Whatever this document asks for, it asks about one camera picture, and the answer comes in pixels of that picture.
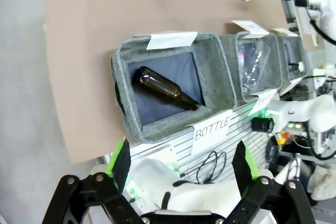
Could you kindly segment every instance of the cardboard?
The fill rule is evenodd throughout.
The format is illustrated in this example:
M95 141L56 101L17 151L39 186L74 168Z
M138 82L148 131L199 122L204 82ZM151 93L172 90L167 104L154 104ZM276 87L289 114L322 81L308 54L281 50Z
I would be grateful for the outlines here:
M277 0L47 0L50 79L71 160L111 153L124 136L111 79L114 48L167 30L221 35L236 19L287 28Z

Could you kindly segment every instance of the black object in bin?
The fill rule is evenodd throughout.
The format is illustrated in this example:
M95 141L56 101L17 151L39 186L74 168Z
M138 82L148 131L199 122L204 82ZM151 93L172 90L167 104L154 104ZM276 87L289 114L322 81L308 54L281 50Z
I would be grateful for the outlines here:
M272 118L253 118L251 121L252 131L271 133L274 128Z

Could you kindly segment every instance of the gray fabric bin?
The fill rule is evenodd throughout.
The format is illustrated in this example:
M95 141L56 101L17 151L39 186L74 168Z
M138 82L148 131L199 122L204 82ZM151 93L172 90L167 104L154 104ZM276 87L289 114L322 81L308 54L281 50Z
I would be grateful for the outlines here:
M241 81L241 73L238 65L239 42L255 44L257 40L263 40L270 46L271 49L266 66L261 73L257 90L254 90L253 93L264 91L266 89L279 89L282 86L281 62L277 37L270 33L269 35L259 39L243 39L243 37L248 34L249 32L242 31L237 34L230 34L221 37L224 53L230 68L232 81L237 95L237 101L246 103L256 101L257 97L244 93L243 91L243 83Z
M278 36L279 52L281 58L281 72L284 79L284 86L291 83L292 80L307 76L306 52L303 49L302 39L300 37ZM293 72L288 63L300 62L304 64L303 72Z
M191 132L187 125L206 119L237 104L221 41L218 36L199 33L190 47L146 50L150 36L132 38L112 54L111 69L116 82L117 98L122 108L125 128L138 142L155 144ZM129 64L192 53L205 106L197 111L183 111L167 118L142 125L135 102Z

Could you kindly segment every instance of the white cloth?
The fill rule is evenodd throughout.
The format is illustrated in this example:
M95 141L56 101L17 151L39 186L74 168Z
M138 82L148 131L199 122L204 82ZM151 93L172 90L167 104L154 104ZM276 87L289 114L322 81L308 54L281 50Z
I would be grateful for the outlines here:
M311 175L307 192L313 200L326 200L336 197L336 166L323 168L317 166Z

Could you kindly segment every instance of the brown glass bottle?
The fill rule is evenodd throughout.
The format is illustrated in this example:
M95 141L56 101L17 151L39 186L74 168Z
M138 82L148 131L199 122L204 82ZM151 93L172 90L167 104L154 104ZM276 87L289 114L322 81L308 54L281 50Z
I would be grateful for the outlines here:
M161 101L172 103L188 110L197 110L200 104L184 93L175 82L154 70L142 66L133 77L133 84Z

